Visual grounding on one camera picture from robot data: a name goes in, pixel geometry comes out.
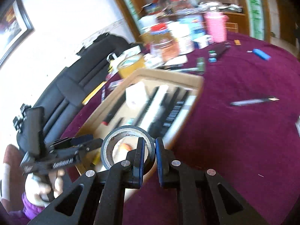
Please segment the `person's left hand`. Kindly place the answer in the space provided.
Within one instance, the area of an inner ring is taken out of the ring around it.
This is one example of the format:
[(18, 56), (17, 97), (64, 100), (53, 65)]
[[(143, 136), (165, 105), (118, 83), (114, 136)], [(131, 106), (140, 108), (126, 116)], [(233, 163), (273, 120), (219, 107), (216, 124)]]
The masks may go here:
[(25, 194), (28, 201), (39, 207), (47, 207), (50, 202), (43, 201), (41, 196), (46, 196), (51, 192), (51, 190), (53, 190), (53, 195), (57, 198), (63, 192), (64, 175), (65, 171), (63, 169), (50, 172), (49, 180), (51, 184), (46, 184), (33, 173), (28, 174), (25, 181)]

